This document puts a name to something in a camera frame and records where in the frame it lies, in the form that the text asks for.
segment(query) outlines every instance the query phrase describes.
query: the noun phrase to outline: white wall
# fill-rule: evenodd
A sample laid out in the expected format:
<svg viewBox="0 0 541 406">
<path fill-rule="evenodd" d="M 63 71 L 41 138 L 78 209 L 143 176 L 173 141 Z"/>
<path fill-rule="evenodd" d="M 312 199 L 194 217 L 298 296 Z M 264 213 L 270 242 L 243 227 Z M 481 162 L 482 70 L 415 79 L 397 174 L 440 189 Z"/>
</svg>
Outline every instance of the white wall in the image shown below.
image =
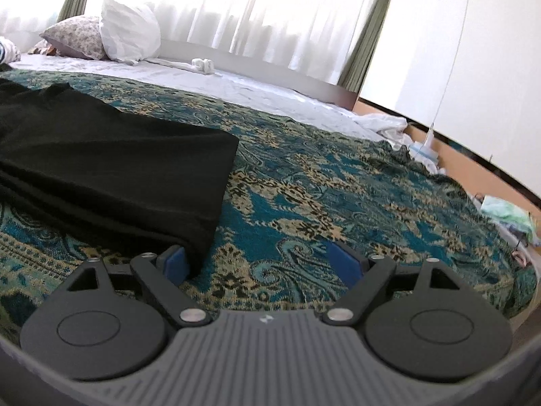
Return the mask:
<svg viewBox="0 0 541 406">
<path fill-rule="evenodd" d="M 391 0 L 360 95 L 541 196 L 541 0 Z"/>
<path fill-rule="evenodd" d="M 461 36 L 467 0 L 391 0 L 360 96 L 429 126 Z"/>
<path fill-rule="evenodd" d="M 541 196 L 541 0 L 470 0 L 434 125 Z"/>
</svg>

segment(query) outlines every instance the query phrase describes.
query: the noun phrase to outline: white pillow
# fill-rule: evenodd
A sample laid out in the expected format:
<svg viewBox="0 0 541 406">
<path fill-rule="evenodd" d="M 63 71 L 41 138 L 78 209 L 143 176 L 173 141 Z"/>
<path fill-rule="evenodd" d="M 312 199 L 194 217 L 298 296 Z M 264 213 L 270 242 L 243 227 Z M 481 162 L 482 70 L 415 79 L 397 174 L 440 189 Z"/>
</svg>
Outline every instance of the white pillow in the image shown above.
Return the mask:
<svg viewBox="0 0 541 406">
<path fill-rule="evenodd" d="M 119 63 L 135 65 L 157 57 L 160 52 L 160 25 L 144 4 L 127 6 L 103 0 L 99 33 L 107 56 Z"/>
</svg>

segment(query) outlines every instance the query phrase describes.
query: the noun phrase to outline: light green cloth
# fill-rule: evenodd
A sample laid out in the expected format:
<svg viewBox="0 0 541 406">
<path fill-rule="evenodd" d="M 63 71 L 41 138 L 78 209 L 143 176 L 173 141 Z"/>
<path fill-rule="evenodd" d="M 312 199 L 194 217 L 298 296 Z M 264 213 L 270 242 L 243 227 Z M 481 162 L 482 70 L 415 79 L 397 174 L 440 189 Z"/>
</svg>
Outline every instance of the light green cloth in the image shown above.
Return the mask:
<svg viewBox="0 0 541 406">
<path fill-rule="evenodd" d="M 533 218 L 527 211 L 509 201 L 486 195 L 481 205 L 481 213 L 526 234 L 529 242 L 537 239 L 537 228 Z"/>
</svg>

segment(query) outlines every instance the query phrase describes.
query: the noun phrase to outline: white bed sheet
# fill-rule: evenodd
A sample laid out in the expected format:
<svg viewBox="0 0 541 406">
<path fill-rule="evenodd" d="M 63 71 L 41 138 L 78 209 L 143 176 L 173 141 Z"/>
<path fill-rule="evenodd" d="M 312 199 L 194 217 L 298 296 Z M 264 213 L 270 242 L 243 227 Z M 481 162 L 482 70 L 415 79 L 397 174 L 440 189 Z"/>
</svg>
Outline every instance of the white bed sheet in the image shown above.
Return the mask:
<svg viewBox="0 0 541 406">
<path fill-rule="evenodd" d="M 296 91 L 232 73 L 217 71 L 215 74 L 203 75 L 148 62 L 131 66 L 113 61 L 88 61 L 28 54 L 23 55 L 20 62 L 11 63 L 11 66 L 16 69 L 95 73 L 128 78 L 204 94 L 274 115 L 288 116 L 301 123 L 347 136 L 373 142 L 386 139 L 394 149 L 398 149 L 400 144 L 411 143 L 409 136 L 402 133 L 406 124 L 405 119 L 386 114 L 359 116 Z M 429 172 L 433 174 L 437 172 L 437 167 L 432 161 L 418 154 L 412 155 L 423 163 Z"/>
</svg>

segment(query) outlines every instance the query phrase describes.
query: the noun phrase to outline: metal screw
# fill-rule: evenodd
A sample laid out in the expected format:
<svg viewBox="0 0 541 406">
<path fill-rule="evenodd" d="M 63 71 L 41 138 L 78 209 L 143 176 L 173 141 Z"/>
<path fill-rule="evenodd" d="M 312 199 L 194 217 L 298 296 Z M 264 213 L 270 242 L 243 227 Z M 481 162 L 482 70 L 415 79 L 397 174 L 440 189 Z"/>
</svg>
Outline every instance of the metal screw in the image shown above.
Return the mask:
<svg viewBox="0 0 541 406">
<path fill-rule="evenodd" d="M 327 317 L 336 322 L 343 322 L 353 318 L 353 311 L 349 309 L 330 309 L 327 311 Z"/>
<path fill-rule="evenodd" d="M 207 317 L 207 313 L 202 309 L 185 309 L 180 313 L 180 318 L 184 322 L 196 323 L 201 322 Z"/>
</svg>

